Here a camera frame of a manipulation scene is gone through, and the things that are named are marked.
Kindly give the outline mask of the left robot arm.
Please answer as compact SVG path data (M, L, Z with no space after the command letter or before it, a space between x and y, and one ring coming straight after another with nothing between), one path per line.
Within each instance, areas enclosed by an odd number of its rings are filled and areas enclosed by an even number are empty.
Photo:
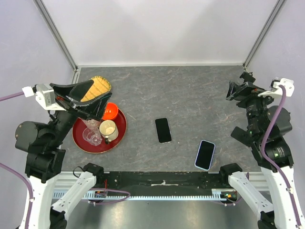
M64 229L68 218L84 195L104 184L104 170L89 163L77 181L56 203L52 203L55 184L60 176L65 150L60 149L65 137L78 119L100 121L111 92L96 94L85 101L95 88L94 80L70 85L37 84L30 89L36 102L48 112L48 123L25 121L16 129L15 146L27 153L25 174L28 177L28 202L20 228Z

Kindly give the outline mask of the black folding phone stand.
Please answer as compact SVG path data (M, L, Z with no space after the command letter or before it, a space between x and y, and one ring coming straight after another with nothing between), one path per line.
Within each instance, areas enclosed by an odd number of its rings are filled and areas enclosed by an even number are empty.
M250 147L252 144L252 138L249 133L237 126L231 132L231 137L247 147Z

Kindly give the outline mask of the black phone clear case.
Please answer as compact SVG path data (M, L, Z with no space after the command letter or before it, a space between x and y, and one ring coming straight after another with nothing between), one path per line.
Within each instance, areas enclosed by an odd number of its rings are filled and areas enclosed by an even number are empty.
M164 144L172 141L171 131L167 118L156 119L155 126L159 143Z

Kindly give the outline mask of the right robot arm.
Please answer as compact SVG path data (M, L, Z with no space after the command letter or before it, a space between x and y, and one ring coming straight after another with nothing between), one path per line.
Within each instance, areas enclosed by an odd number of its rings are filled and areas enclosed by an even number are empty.
M228 101L246 110L246 130L236 127L231 136L249 147L264 175L271 200L267 200L236 164L220 168L218 182L232 187L257 218L260 229L302 229L302 213L294 182L294 161L284 135L292 130L290 113L284 108L292 96L294 81L273 80L269 90L254 84L252 73L243 72L242 84L229 83Z

